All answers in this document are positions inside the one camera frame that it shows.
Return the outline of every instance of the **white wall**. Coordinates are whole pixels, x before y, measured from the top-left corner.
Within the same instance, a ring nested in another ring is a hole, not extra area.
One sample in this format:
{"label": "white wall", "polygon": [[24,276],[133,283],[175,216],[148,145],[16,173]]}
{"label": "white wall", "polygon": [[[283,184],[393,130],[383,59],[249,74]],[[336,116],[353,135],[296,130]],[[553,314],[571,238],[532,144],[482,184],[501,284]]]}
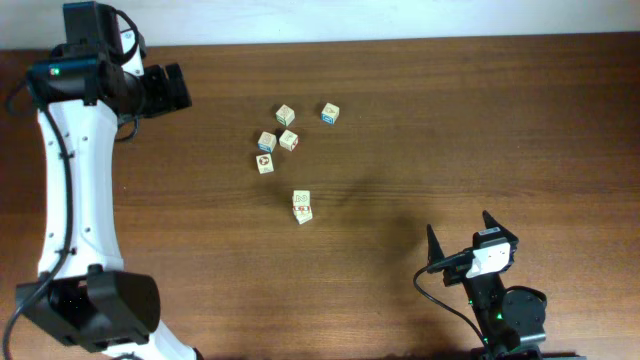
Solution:
{"label": "white wall", "polygon": [[[0,48],[63,42],[60,0],[0,0]],[[148,45],[640,30],[640,0],[104,0]]]}

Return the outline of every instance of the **blue marking on cube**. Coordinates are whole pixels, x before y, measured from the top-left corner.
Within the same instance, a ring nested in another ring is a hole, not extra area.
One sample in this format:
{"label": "blue marking on cube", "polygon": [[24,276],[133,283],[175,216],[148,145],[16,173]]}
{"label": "blue marking on cube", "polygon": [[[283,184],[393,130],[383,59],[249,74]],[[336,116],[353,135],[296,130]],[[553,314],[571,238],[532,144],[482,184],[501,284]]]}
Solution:
{"label": "blue marking on cube", "polygon": [[333,125],[333,118],[329,115],[325,115],[322,114],[322,120],[324,120],[325,122],[328,122],[329,124]]}

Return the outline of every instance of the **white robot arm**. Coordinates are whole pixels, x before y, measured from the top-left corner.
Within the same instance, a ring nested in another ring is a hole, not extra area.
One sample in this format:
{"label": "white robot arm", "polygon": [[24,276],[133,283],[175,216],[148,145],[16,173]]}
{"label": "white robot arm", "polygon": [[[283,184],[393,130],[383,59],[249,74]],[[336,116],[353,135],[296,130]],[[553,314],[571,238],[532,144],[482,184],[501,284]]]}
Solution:
{"label": "white robot arm", "polygon": [[[122,12],[95,2],[63,7],[67,44],[36,63],[26,84],[46,152],[47,224],[39,282],[17,287],[24,314],[66,346],[111,357],[198,360],[160,320],[153,279],[124,272],[115,234],[111,159],[124,123],[191,105],[178,65],[142,67],[146,49]],[[131,29],[120,32],[117,15]]]}

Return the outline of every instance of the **wooden table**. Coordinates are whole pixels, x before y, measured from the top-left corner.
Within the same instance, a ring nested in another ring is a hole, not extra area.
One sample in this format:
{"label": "wooden table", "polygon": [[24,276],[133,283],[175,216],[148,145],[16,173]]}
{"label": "wooden table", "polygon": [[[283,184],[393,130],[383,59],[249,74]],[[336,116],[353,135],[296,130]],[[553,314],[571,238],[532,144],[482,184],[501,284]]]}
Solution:
{"label": "wooden table", "polygon": [[[42,52],[0,55],[3,96]],[[113,154],[127,270],[205,358],[345,359],[466,351],[479,341],[421,297],[425,226],[446,254],[488,209],[521,239],[505,285],[549,296],[547,352],[640,352],[640,35],[173,47],[193,107],[145,120]],[[337,124],[320,120],[326,102]],[[296,111],[293,153],[259,175],[262,131]],[[44,157],[31,118],[0,122],[0,320],[35,279]],[[314,219],[291,214],[294,189]],[[472,316],[462,287],[423,286]],[[16,359],[87,359],[28,321]]]}

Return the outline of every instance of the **white background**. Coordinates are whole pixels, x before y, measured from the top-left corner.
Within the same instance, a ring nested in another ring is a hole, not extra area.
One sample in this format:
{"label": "white background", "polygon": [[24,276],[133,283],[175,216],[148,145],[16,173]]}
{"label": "white background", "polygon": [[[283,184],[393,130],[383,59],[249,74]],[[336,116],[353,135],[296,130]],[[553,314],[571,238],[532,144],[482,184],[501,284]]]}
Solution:
{"label": "white background", "polygon": [[[64,42],[59,0],[0,0],[0,48]],[[640,30],[640,0],[104,0],[148,45]]]}

